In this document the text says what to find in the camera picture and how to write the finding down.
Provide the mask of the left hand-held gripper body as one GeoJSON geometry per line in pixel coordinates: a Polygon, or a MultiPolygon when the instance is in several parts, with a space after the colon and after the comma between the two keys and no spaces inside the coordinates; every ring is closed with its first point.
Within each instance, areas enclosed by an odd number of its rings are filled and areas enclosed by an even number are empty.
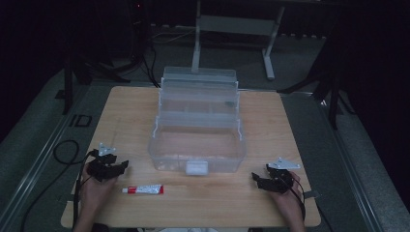
{"type": "Polygon", "coordinates": [[[94,178],[102,178],[105,172],[115,170],[113,168],[113,164],[117,159],[117,157],[113,155],[115,151],[115,148],[107,147],[101,142],[99,148],[91,152],[91,156],[94,157],[94,159],[88,163],[87,173],[94,178]]]}

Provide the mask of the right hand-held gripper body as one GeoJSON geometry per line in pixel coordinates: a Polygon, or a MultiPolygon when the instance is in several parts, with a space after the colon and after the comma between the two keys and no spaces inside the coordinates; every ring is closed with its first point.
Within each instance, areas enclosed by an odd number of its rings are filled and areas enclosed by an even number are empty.
{"type": "Polygon", "coordinates": [[[290,171],[300,169],[301,165],[288,159],[278,158],[266,164],[269,174],[268,190],[285,193],[293,186],[293,177],[290,171]]]}

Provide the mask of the person's right hand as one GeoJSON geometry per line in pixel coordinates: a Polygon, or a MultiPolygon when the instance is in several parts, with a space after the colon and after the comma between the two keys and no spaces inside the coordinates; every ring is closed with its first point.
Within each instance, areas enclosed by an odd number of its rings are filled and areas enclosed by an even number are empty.
{"type": "Polygon", "coordinates": [[[299,190],[300,177],[291,172],[294,179],[293,186],[285,193],[270,192],[270,196],[278,207],[278,211],[285,219],[291,222],[297,219],[304,220],[303,210],[301,208],[301,192],[299,190]]]}

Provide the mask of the person's left hand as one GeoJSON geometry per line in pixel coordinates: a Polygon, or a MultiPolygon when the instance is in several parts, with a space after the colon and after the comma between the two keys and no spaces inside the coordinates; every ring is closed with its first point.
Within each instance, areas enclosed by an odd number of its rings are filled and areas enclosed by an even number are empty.
{"type": "Polygon", "coordinates": [[[80,188],[81,212],[96,214],[108,199],[117,183],[117,178],[111,178],[99,182],[87,173],[87,168],[88,165],[85,165],[82,171],[80,188]]]}

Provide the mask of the red and white ointment tube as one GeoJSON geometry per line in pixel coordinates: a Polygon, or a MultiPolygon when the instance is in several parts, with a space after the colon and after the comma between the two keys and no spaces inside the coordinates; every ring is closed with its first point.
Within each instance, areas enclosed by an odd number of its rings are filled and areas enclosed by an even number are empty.
{"type": "Polygon", "coordinates": [[[133,186],[122,189],[126,194],[163,194],[163,185],[133,186]]]}

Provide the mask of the clear plastic tiered storage box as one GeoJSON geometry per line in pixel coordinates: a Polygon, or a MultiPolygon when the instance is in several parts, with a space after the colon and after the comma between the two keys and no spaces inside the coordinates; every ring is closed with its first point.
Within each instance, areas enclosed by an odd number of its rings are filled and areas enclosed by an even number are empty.
{"type": "Polygon", "coordinates": [[[232,70],[166,67],[148,153],[158,170],[233,173],[247,155],[232,70]]]}

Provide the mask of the black metal stand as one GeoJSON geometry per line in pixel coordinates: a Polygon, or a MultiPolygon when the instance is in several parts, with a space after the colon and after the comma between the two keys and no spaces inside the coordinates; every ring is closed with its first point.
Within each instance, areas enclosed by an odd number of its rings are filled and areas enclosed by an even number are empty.
{"type": "Polygon", "coordinates": [[[335,28],[324,42],[307,77],[290,87],[279,89],[278,93],[291,94],[313,82],[318,82],[312,96],[316,101],[321,102],[330,96],[328,120],[332,128],[336,130],[339,90],[349,52],[348,37],[335,28]]]}
{"type": "Polygon", "coordinates": [[[64,88],[59,90],[56,95],[56,99],[64,101],[63,114],[67,115],[73,106],[74,76],[76,76],[80,84],[89,85],[92,81],[89,71],[94,70],[107,79],[112,79],[116,82],[130,83],[128,79],[121,77],[119,73],[130,70],[136,65],[136,62],[131,61],[128,64],[117,68],[107,68],[102,63],[93,60],[83,53],[69,53],[64,59],[64,88]]]}

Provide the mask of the metal floor rail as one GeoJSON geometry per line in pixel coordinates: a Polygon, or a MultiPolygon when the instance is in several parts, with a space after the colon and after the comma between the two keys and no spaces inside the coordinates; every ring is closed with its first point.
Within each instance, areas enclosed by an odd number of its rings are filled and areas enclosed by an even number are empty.
{"type": "Polygon", "coordinates": [[[362,218],[366,224],[367,230],[369,232],[382,232],[380,221],[378,220],[373,207],[368,200],[365,189],[362,187],[358,173],[353,165],[351,156],[345,147],[345,143],[339,134],[339,130],[336,130],[330,123],[329,113],[331,105],[325,100],[319,100],[317,104],[321,111],[322,118],[325,120],[326,126],[330,129],[330,133],[333,139],[336,141],[337,149],[340,154],[342,169],[345,173],[358,208],[362,214],[362,218]]]}
{"type": "Polygon", "coordinates": [[[52,132],[46,137],[46,141],[36,139],[36,142],[42,145],[40,151],[32,154],[26,151],[26,154],[31,154],[33,156],[33,160],[25,169],[24,175],[20,178],[20,182],[15,187],[13,197],[0,215],[0,232],[7,232],[12,227],[21,209],[26,204],[33,187],[42,175],[44,168],[51,157],[52,149],[61,139],[65,130],[69,127],[69,122],[74,117],[74,111],[78,108],[87,92],[87,86],[79,86],[75,92],[73,105],[67,113],[60,115],[56,124],[52,125],[52,132]]]}

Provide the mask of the white metal desk frame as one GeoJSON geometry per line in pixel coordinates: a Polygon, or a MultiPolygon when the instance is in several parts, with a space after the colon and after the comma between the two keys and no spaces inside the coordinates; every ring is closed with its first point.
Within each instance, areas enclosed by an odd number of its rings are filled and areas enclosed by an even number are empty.
{"type": "Polygon", "coordinates": [[[196,0],[195,43],[191,70],[193,72],[199,71],[201,55],[200,36],[202,31],[268,36],[269,42],[268,45],[262,49],[262,58],[267,78],[269,80],[275,79],[276,76],[271,60],[271,53],[284,12],[285,8],[279,7],[276,18],[270,20],[208,15],[201,12],[201,0],[196,0]]]}

